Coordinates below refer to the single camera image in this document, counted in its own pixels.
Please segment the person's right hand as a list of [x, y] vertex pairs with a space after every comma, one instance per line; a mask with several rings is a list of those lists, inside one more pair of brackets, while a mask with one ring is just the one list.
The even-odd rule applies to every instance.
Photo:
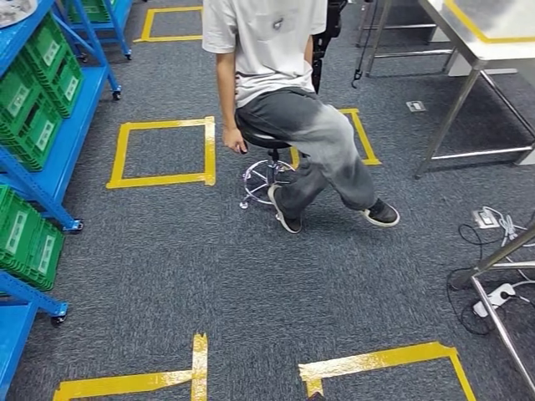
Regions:
[[246, 142], [237, 127], [224, 126], [222, 139], [224, 145], [235, 153], [245, 155], [248, 152]]

